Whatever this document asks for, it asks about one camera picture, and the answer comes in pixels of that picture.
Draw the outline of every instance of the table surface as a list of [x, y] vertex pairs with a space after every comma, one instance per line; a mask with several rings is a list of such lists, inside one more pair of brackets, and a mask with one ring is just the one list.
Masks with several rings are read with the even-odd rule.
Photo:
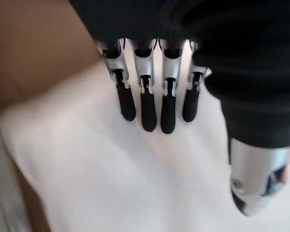
[[13, 167], [0, 139], [0, 232], [30, 232]]
[[[137, 118], [120, 115], [103, 62], [7, 111], [3, 136], [39, 193], [52, 232], [290, 232], [290, 177], [258, 215], [247, 218], [230, 195], [227, 138], [219, 101], [202, 86], [198, 116], [181, 117], [187, 86], [185, 46], [173, 134], [140, 123], [140, 87], [125, 56]], [[155, 102], [161, 109], [161, 52], [155, 50]]]

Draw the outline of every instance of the black sleeve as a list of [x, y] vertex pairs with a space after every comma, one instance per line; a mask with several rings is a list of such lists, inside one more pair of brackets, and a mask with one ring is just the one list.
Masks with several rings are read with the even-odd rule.
[[229, 136], [259, 147], [290, 146], [290, 0], [205, 0], [183, 18], [210, 67]]

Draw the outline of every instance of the prosthetic hand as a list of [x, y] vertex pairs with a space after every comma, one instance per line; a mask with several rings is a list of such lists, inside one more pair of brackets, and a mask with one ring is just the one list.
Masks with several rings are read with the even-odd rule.
[[146, 131], [157, 124], [152, 56], [159, 39], [164, 89], [160, 125], [166, 134], [175, 128], [176, 88], [188, 39], [193, 62], [183, 118], [195, 118], [204, 82], [220, 99], [226, 120], [236, 207], [253, 215], [284, 187], [290, 157], [290, 0], [70, 2], [97, 41], [126, 120], [134, 120], [136, 113], [124, 38], [132, 45]]

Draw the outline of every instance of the black fingertip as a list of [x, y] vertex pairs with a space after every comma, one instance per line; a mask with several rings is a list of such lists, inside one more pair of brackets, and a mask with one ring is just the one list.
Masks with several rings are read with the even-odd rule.
[[245, 216], [247, 216], [244, 212], [244, 209], [245, 209], [245, 202], [243, 202], [234, 192], [233, 190], [231, 189], [231, 194], [232, 194], [232, 198], [233, 198], [233, 202], [236, 206], [236, 208], [242, 213], [244, 214]]
[[197, 114], [199, 91], [197, 86], [193, 86], [191, 90], [186, 91], [184, 105], [183, 105], [183, 119], [186, 122], [192, 122]]
[[152, 132], [157, 125], [154, 94], [148, 92], [141, 94], [142, 125], [145, 131]]
[[118, 92], [121, 113], [127, 121], [131, 122], [135, 119], [136, 116], [131, 88], [125, 88], [123, 83], [117, 84], [116, 88]]
[[163, 96], [161, 110], [161, 130], [165, 134], [171, 134], [175, 129], [175, 101], [171, 94]]

